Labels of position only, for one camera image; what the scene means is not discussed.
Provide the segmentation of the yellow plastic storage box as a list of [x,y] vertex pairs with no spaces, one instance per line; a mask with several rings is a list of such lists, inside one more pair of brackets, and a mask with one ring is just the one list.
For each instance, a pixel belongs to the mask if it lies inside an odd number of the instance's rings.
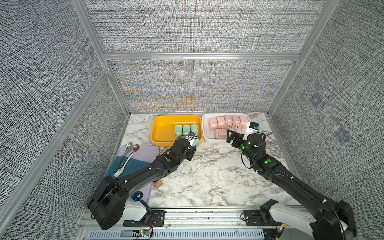
[[158,147],[170,147],[173,145],[175,136],[175,126],[198,125],[199,132],[197,136],[201,142],[203,139],[202,119],[197,115],[163,115],[155,118],[151,141]]

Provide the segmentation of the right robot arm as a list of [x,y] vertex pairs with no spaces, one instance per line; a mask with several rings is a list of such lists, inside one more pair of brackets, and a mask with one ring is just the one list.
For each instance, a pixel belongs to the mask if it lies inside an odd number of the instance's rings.
[[307,210],[303,213],[269,200],[260,207],[265,219],[287,224],[315,240],[354,239],[358,231],[352,207],[345,201],[335,202],[317,192],[267,154],[265,137],[258,133],[244,136],[227,130],[227,143],[241,150],[241,157],[249,161],[250,168],[279,186]]

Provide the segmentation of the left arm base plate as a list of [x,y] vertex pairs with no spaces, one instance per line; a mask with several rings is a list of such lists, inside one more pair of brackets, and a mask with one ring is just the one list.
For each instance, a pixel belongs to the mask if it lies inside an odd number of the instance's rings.
[[124,227],[163,227],[166,211],[149,211],[139,221],[124,220]]

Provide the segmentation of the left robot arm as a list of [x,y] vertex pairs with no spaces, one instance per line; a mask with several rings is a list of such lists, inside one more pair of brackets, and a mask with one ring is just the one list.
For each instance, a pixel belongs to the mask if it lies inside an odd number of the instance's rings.
[[179,138],[149,166],[125,177],[104,177],[88,203],[92,217],[102,230],[110,229],[123,216],[127,199],[143,186],[176,171],[184,160],[191,161],[196,150],[187,139]]

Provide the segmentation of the pink pencil sharpener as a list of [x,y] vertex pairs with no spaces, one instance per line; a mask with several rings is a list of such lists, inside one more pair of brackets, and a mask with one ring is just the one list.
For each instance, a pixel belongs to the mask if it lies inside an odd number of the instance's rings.
[[242,129],[245,129],[247,126],[247,123],[249,122],[249,118],[247,116],[240,116],[240,120],[241,120]]

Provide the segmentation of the green sharpener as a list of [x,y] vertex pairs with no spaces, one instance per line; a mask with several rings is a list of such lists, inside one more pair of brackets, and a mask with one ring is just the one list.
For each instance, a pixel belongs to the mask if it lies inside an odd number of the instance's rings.
[[197,148],[199,146],[199,142],[200,142],[199,139],[194,139],[192,146]]
[[179,138],[183,134],[183,126],[182,125],[176,125],[175,126],[175,137]]
[[183,135],[187,136],[190,131],[191,131],[191,126],[190,125],[184,125],[183,126]]
[[197,124],[191,125],[191,132],[193,132],[196,136],[199,135],[199,126]]

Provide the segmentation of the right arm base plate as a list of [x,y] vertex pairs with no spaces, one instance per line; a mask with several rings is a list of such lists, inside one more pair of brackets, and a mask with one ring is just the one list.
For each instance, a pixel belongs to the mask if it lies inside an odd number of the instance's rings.
[[269,218],[266,211],[263,210],[245,210],[243,211],[246,226],[266,226],[269,224]]

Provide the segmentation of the white plastic storage box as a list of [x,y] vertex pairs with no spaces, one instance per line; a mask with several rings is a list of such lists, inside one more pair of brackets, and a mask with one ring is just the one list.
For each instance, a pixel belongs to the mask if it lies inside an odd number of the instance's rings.
[[[203,131],[203,137],[204,139],[206,140],[207,143],[209,144],[221,144],[221,143],[225,143],[226,140],[216,140],[215,137],[214,137],[214,132],[211,133],[209,131],[209,119],[210,118],[216,118],[218,116],[226,116],[226,115],[231,115],[231,116],[247,116],[246,114],[240,114],[240,113],[216,113],[216,114],[205,114],[202,116],[202,131]],[[232,130],[232,131],[235,131],[237,133],[240,133],[240,134],[245,134],[244,130],[245,129],[242,129],[242,127],[238,130],[234,130],[234,129],[226,129],[226,130]]]

